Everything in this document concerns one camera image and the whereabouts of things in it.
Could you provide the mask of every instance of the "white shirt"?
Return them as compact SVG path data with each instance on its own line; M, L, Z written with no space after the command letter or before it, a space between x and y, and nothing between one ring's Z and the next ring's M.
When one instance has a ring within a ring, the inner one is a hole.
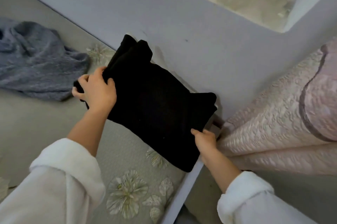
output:
M85 224L105 187L96 159L80 144L61 139L45 148L30 174L0 204L0 224ZM274 195L272 186L243 172L218 202L224 224L314 224Z

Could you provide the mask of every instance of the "forearm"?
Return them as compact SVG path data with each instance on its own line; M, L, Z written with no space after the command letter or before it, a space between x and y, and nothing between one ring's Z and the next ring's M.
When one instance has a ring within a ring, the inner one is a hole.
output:
M84 146L95 157L108 113L89 109L67 138Z
M211 172L221 191L225 193L228 186L241 171L217 149L203 158L205 166Z

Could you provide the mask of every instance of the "gray cloth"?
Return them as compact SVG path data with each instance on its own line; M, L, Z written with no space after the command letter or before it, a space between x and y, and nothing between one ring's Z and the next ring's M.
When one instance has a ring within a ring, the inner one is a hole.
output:
M0 88L61 101L89 64L89 56L64 46L55 30L0 18Z

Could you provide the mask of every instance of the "textured curtain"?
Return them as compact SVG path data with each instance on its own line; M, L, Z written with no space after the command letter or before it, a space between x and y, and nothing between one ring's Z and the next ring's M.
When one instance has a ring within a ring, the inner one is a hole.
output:
M218 146L243 170L337 175L337 39L227 122Z

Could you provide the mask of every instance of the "person's right hand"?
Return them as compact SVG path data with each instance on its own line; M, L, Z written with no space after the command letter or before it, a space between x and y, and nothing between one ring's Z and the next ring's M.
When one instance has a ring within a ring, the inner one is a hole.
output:
M206 129L204 129L202 133L198 130L191 129L191 133L195 136L196 146L205 163L207 159L212 156L214 151L217 151L215 134Z
M78 82L84 93L79 93L76 87L73 87L72 94L86 101L91 111L108 114L116 103L117 95L114 80L110 78L107 84L105 83L102 77L104 69L105 67L99 67L93 74L79 77Z

